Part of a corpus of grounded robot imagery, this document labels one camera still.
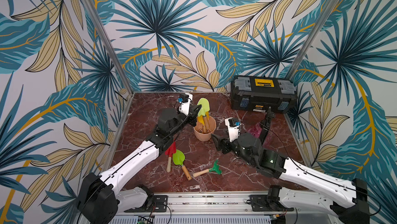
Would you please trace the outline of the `yellow toy shovel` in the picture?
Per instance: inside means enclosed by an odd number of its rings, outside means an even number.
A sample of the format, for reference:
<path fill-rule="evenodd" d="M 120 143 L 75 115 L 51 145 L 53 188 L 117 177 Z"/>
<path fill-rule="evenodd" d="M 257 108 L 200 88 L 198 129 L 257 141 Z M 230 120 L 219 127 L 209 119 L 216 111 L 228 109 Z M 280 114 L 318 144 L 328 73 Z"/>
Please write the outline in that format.
<path fill-rule="evenodd" d="M 210 131 L 210 126 L 209 126 L 209 122 L 208 122 L 208 118 L 205 115 L 202 116 L 198 116 L 197 120 L 202 124 L 202 133 L 203 134 L 207 134 Z"/>

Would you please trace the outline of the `light green toy spade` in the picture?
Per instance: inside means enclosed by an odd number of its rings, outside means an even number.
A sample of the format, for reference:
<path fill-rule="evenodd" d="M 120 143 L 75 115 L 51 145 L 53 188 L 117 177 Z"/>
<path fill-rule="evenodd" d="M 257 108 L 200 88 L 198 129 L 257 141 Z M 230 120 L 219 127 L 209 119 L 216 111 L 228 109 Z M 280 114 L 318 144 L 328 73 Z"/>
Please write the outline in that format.
<path fill-rule="evenodd" d="M 199 110 L 197 117 L 205 115 L 209 120 L 209 111 L 210 111 L 209 101 L 206 98 L 201 98 L 197 104 L 201 105 L 201 109 Z"/>

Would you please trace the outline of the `pink transparent spray bottle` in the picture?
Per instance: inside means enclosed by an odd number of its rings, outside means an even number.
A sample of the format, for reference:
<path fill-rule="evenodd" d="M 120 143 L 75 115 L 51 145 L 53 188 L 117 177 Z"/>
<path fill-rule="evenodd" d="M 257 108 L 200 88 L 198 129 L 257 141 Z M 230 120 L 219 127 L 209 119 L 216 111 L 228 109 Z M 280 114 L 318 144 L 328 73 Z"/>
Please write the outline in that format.
<path fill-rule="evenodd" d="M 248 133 L 253 135 L 255 138 L 259 138 L 262 145 L 264 145 L 267 135 L 271 129 L 271 122 L 276 117 L 275 113 L 268 108 L 265 118 L 257 123 L 254 127 L 248 130 Z"/>

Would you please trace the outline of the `red toy shovel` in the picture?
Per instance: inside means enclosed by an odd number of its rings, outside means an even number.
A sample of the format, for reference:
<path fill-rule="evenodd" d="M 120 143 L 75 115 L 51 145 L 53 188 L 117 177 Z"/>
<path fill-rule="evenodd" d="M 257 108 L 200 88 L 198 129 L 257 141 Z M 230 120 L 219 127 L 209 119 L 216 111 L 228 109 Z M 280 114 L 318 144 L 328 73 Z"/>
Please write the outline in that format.
<path fill-rule="evenodd" d="M 173 155 L 175 153 L 176 153 L 176 142 L 174 141 L 165 152 L 165 154 L 167 156 L 167 167 L 166 167 L 167 173 L 171 172 L 171 162 L 172 162 Z"/>

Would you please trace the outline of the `bright green toy trowel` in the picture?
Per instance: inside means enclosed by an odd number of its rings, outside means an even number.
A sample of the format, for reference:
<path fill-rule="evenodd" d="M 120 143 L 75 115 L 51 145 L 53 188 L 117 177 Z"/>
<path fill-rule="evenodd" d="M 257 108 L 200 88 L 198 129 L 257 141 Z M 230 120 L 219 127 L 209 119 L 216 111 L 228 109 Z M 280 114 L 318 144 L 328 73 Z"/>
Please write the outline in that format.
<path fill-rule="evenodd" d="M 185 161 L 184 153 L 180 150 L 176 150 L 176 152 L 172 156 L 172 160 L 175 165 L 181 167 L 187 180 L 189 180 L 189 181 L 192 180 L 192 177 L 191 177 L 189 171 L 187 170 L 186 166 L 184 165 L 184 161 Z"/>

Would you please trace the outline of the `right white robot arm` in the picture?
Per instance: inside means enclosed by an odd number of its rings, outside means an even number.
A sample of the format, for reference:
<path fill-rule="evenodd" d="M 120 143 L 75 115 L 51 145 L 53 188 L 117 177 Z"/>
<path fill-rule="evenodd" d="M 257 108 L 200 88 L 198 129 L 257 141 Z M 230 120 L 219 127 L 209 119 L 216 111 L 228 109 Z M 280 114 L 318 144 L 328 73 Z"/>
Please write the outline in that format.
<path fill-rule="evenodd" d="M 343 180 L 306 167 L 290 157 L 265 149 L 260 139 L 249 133 L 237 138 L 212 135 L 223 154 L 233 153 L 258 173 L 269 178 L 303 186 L 315 194 L 304 197 L 281 186 L 271 187 L 268 205 L 274 210 L 308 207 L 337 217 L 344 224 L 368 224 L 370 210 L 365 181 Z"/>

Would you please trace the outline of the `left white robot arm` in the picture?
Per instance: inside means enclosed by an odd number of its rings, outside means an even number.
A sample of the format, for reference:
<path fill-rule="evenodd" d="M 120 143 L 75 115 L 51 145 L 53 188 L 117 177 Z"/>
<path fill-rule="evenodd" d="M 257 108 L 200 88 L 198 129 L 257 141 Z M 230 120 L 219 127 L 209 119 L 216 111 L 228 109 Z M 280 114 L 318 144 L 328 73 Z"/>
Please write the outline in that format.
<path fill-rule="evenodd" d="M 130 193 L 122 193 L 123 187 L 163 154 L 186 125 L 196 125 L 201 107 L 183 103 L 178 110 L 163 109 L 153 132 L 136 150 L 105 172 L 86 176 L 77 198 L 81 214 L 91 224 L 108 224 L 117 213 L 151 206 L 153 201 L 147 188 L 136 187 Z"/>

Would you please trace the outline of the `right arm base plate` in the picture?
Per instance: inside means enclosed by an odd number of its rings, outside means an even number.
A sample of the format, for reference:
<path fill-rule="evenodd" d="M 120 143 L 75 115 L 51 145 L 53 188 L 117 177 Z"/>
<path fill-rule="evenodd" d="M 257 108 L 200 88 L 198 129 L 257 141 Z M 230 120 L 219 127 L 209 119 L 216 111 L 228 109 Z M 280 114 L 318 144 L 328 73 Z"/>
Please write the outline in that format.
<path fill-rule="evenodd" d="M 294 208 L 287 208 L 279 202 L 278 197 L 269 195 L 250 195 L 246 201 L 248 205 L 251 205 L 253 212 L 290 212 Z"/>

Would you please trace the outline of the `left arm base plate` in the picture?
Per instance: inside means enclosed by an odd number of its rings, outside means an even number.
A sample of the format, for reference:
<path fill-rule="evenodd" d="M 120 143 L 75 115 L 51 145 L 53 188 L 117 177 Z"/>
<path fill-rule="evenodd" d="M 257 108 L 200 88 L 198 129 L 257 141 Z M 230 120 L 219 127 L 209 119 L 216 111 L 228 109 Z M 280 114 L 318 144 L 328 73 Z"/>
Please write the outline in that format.
<path fill-rule="evenodd" d="M 153 195 L 139 208 L 130 208 L 125 213 L 165 213 L 167 211 L 168 195 Z"/>

